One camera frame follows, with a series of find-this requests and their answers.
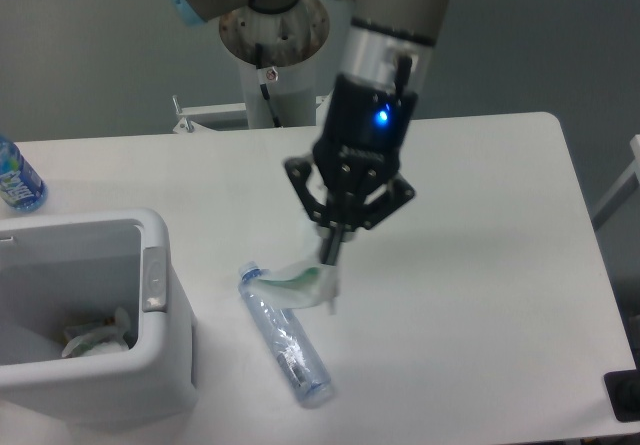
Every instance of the white bin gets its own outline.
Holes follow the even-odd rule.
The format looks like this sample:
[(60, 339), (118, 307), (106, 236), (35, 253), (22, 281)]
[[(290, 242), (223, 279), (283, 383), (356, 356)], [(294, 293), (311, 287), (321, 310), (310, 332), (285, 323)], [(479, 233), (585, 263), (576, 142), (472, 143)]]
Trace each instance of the white bin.
[[(66, 326), (117, 307), (131, 317), (130, 350), (60, 357)], [(155, 212), (0, 221), (0, 399), (70, 423), (187, 410), (194, 327)]]

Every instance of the white table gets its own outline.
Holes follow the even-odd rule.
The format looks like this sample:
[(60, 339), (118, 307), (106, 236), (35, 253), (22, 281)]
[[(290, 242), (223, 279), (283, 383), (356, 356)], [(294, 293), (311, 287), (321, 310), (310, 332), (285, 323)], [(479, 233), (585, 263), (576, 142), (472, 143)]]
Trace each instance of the white table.
[[(416, 122), (418, 197), (341, 256), (338, 313), (298, 314), (337, 396), (301, 409), (236, 291), (236, 269), (300, 258), (310, 226), (282, 169), (318, 129), (21, 144), (38, 213), (147, 206), (199, 319), (196, 408), (69, 427), (0, 402), (0, 443), (479, 445), (632, 433), (602, 376), (633, 367), (557, 121)], [(0, 208), (1, 218), (11, 215)]]

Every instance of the plastic bottle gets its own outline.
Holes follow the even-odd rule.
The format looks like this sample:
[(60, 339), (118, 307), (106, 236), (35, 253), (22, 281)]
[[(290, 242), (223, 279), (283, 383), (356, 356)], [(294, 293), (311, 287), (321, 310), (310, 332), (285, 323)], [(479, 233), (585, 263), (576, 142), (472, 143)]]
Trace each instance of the plastic bottle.
[(240, 268), (238, 291), (298, 402), (307, 408), (319, 406), (333, 395), (331, 377), (293, 312), (274, 309), (246, 290), (247, 283), (260, 275), (262, 270), (254, 262)]
[(21, 212), (32, 212), (47, 199), (47, 187), (18, 147), (0, 135), (0, 197)]

